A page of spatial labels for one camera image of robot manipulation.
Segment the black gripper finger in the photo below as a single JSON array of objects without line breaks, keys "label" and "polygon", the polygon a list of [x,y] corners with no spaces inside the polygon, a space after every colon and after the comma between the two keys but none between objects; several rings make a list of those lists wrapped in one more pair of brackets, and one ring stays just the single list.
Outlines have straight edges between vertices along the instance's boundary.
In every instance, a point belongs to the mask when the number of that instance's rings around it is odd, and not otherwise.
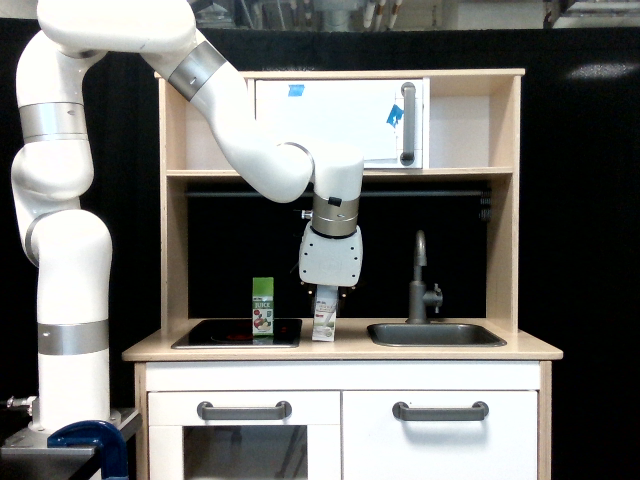
[{"label": "black gripper finger", "polygon": [[304,292],[306,294],[307,300],[310,303],[314,303],[315,302],[315,298],[316,298],[317,285],[316,284],[302,282],[301,283],[301,287],[303,288],[303,290],[304,290]]},{"label": "black gripper finger", "polygon": [[340,301],[345,300],[348,296],[353,294],[355,292],[355,290],[356,290],[355,286],[350,286],[350,287],[340,286],[338,288],[338,299]]}]

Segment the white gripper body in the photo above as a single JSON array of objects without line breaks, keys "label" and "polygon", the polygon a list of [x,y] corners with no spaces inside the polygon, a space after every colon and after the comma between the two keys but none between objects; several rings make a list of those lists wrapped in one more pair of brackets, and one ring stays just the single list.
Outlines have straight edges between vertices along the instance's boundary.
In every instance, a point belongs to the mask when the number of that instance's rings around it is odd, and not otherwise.
[{"label": "white gripper body", "polygon": [[327,238],[307,225],[299,250],[299,276],[309,284],[352,287],[359,280],[362,258],[359,228],[346,238]]}]

